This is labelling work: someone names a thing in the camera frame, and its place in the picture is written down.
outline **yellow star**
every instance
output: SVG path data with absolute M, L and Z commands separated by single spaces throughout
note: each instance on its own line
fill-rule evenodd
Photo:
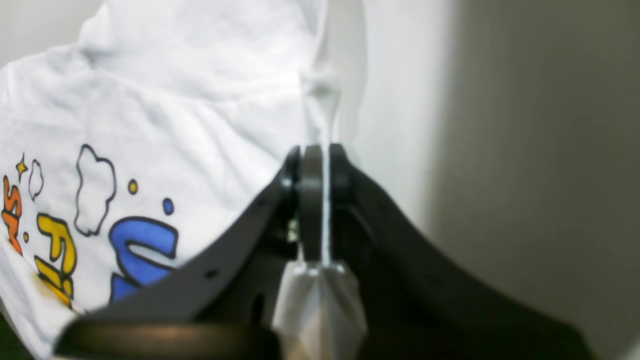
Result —
M 29 170 L 27 165 L 24 164 L 24 153 L 22 153 L 22 160 L 15 166 L 15 169 L 18 170 L 18 183 L 22 181 L 22 175 Z

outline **blue dot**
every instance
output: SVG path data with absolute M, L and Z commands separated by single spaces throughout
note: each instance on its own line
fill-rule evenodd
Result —
M 173 201 L 171 201 L 171 199 L 166 198 L 165 200 L 162 200 L 162 208 L 164 209 L 164 213 L 167 215 L 171 215 L 173 214 Z

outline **printed graphic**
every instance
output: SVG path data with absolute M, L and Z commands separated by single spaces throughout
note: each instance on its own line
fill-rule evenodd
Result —
M 113 164 L 100 158 L 89 145 L 83 145 L 76 165 L 80 187 L 76 195 L 74 226 L 84 236 L 98 235 L 116 195 Z
M 162 209 L 164 210 L 164 214 L 167 216 L 173 214 L 173 210 L 175 210 L 173 208 L 173 201 L 171 201 L 171 199 L 169 198 L 166 198 L 165 200 L 163 200 Z
M 42 177 L 42 167 L 38 160 L 31 163 L 31 173 L 29 174 L 29 196 L 35 201 L 44 187 L 44 177 Z
M 135 179 L 131 179 L 127 187 L 131 195 L 136 195 L 138 193 L 138 182 Z
M 60 269 L 35 256 L 36 268 L 39 276 L 46 285 L 71 308 L 74 298 L 74 282 L 71 275 L 76 269 L 76 246 L 64 220 L 39 213 L 37 217 L 38 230 L 51 240 L 49 260 L 51 263 L 62 258 Z
M 161 280 L 173 270 L 135 254 L 130 248 L 136 245 L 168 259 L 175 259 L 178 231 L 170 225 L 145 217 L 123 218 L 113 224 L 109 240 L 123 274 L 113 274 L 111 278 L 110 303 L 118 302 L 138 289 Z
M 22 153 L 22 160 L 16 164 L 15 169 L 18 170 L 18 183 L 22 182 L 22 175 L 29 170 L 27 165 L 24 163 L 24 152 Z
M 9 184 L 7 176 L 3 179 L 4 183 L 4 209 L 2 210 L 2 220 L 6 225 L 9 234 L 9 242 L 13 248 L 22 255 L 22 247 L 18 242 L 18 230 L 20 227 L 20 217 L 22 216 L 22 197 L 18 187 Z

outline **screw hole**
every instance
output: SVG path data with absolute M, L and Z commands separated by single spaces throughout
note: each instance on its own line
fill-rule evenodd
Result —
M 251 323 L 260 324 L 262 320 L 262 312 L 264 310 L 264 294 L 258 294 L 253 299 L 253 306 L 251 308 Z
M 218 276 L 218 270 L 217 269 L 209 270 L 208 272 L 206 272 L 204 274 L 204 277 L 207 278 L 207 279 L 213 279 L 216 276 Z

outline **white t-shirt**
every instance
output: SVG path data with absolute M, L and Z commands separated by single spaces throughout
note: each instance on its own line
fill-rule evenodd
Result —
M 34 355 L 198 254 L 319 142 L 314 9 L 109 0 L 77 44 L 0 72 L 0 298 Z

